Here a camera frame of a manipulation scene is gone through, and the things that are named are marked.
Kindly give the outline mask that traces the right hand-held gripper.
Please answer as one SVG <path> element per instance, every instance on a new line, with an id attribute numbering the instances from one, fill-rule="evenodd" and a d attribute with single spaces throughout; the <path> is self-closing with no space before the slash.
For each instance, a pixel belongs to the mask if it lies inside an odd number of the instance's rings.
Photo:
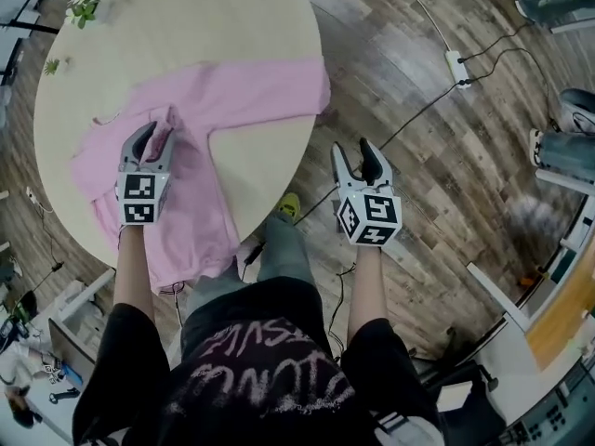
<path id="1" fill-rule="evenodd" d="M 403 226 L 401 199 L 392 186 L 393 171 L 382 152 L 367 138 L 360 139 L 363 156 L 362 179 L 351 171 L 342 146 L 335 142 L 331 148 L 331 163 L 338 188 L 338 225 L 350 244 L 382 247 Z"/>

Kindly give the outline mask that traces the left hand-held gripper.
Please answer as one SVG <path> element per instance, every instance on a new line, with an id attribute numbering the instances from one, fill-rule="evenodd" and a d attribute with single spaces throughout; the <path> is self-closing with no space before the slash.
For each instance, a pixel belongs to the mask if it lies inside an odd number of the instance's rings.
<path id="1" fill-rule="evenodd" d="M 162 129 L 154 134 L 156 126 L 156 122 L 143 125 L 122 146 L 115 190 L 120 222 L 125 226 L 156 223 L 165 204 L 176 130 Z M 148 142 L 151 172 L 138 171 Z"/>

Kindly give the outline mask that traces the pink printed sweatshirt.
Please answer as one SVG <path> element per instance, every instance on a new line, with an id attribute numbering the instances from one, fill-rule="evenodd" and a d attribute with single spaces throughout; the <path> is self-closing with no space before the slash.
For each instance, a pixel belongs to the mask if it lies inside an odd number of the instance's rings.
<path id="1" fill-rule="evenodd" d="M 122 146 L 140 127 L 176 130 L 167 197 L 159 219 L 141 225 L 150 284 L 161 294 L 176 282 L 225 270 L 240 245 L 209 148 L 225 129 L 315 116 L 330 99 L 319 58 L 204 62 L 134 87 L 110 120 L 95 122 L 71 160 L 73 181 L 107 241 L 122 225 L 116 182 Z"/>

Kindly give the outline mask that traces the person's left forearm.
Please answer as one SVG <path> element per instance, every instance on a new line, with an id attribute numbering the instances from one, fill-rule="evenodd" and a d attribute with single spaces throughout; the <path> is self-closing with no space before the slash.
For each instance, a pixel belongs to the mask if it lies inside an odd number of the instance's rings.
<path id="1" fill-rule="evenodd" d="M 113 303 L 143 312 L 152 323 L 154 307 L 143 226 L 124 226 L 120 232 Z"/>

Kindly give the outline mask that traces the person's right forearm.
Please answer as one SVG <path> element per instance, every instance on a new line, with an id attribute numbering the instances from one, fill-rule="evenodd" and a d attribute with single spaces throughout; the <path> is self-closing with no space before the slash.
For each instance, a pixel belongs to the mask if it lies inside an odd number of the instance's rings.
<path id="1" fill-rule="evenodd" d="M 354 285 L 351 290 L 348 344 L 367 323 L 387 318 L 381 250 L 376 246 L 359 246 L 354 269 Z"/>

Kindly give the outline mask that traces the person's black printed t-shirt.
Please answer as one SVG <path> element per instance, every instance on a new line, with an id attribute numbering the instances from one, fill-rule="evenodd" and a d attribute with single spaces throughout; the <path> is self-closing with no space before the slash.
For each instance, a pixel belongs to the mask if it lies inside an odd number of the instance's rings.
<path id="1" fill-rule="evenodd" d="M 112 446 L 443 446 L 434 400 L 385 319 L 339 361 L 321 298 L 289 278 L 195 310 L 171 367 L 155 325 L 113 307 L 73 414 L 73 442 Z"/>

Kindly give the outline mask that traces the yellow-green sneaker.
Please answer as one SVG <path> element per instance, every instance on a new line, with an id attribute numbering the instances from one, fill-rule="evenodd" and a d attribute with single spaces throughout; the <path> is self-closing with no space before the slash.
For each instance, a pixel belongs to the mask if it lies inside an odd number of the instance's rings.
<path id="1" fill-rule="evenodd" d="M 274 213 L 276 215 L 283 215 L 287 217 L 292 223 L 298 221 L 301 206 L 298 195 L 294 192 L 286 193 L 278 202 Z"/>

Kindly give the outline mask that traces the person's grey jeans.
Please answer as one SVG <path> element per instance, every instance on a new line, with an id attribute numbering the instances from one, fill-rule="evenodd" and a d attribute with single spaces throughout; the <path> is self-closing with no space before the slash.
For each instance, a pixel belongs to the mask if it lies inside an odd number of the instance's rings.
<path id="1" fill-rule="evenodd" d="M 257 283 L 289 278 L 314 286 L 304 238 L 294 226 L 293 219 L 284 213 L 269 215 L 264 233 L 265 246 Z M 237 258 L 234 257 L 230 266 L 217 277 L 202 276 L 195 283 L 187 301 L 187 315 L 223 295 L 246 287 L 251 287 L 251 284 L 241 280 Z"/>

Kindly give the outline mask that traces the white power strip black plugs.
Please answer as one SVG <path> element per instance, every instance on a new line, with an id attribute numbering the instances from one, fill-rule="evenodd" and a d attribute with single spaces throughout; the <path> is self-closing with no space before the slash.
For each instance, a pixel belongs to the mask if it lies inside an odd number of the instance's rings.
<path id="1" fill-rule="evenodd" d="M 448 50 L 445 52 L 445 60 L 447 62 L 449 71 L 453 77 L 456 88 L 469 88 L 469 74 L 460 53 L 455 50 Z"/>

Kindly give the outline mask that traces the dark brown table white legs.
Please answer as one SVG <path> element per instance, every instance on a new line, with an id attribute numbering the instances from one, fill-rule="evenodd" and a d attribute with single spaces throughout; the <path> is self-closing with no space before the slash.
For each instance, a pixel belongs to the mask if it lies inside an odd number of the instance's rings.
<path id="1" fill-rule="evenodd" d="M 105 324 L 96 295 L 112 281 L 114 274 L 114 269 L 107 269 L 89 285 L 74 280 L 48 316 L 53 353 L 73 371 L 70 382 L 74 386 L 84 387 L 92 375 L 100 328 Z"/>

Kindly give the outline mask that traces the white flower potted plant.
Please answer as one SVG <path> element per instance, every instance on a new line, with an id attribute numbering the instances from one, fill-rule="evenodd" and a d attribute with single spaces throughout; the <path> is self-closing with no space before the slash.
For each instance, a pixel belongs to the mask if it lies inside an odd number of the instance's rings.
<path id="1" fill-rule="evenodd" d="M 96 19 L 99 3 L 100 0 L 70 0 L 66 6 L 64 23 L 83 30 L 89 21 Z"/>

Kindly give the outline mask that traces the black office chair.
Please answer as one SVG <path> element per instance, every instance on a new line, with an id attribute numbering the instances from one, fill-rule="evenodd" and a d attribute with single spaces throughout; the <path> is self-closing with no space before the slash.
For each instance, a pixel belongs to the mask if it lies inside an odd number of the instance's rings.
<path id="1" fill-rule="evenodd" d="M 476 361 L 443 371 L 432 365 L 421 381 L 435 401 L 447 446 L 487 446 L 504 430 L 490 401 L 498 380 Z"/>

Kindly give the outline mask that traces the black metal frame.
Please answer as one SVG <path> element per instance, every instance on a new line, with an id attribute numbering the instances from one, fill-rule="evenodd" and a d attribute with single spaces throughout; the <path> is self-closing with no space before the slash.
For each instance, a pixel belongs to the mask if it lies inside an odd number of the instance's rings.
<path id="1" fill-rule="evenodd" d="M 48 27 L 45 25 L 40 25 L 37 23 L 27 23 L 21 22 L 18 20 L 11 20 L 7 23 L 0 22 L 0 28 L 15 28 L 15 29 L 22 29 L 28 30 L 31 32 L 40 32 L 40 33 L 48 33 L 57 35 L 60 30 L 52 27 Z"/>

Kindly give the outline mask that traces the wooden desk white frame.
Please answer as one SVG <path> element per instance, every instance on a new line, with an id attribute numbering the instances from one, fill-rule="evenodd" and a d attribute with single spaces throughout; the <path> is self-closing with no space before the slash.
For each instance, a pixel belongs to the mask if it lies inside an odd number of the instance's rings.
<path id="1" fill-rule="evenodd" d="M 526 316 L 475 264 L 468 272 L 518 327 L 543 371 L 562 353 L 583 324 L 583 313 L 595 308 L 595 223 L 560 282 L 531 317 Z"/>

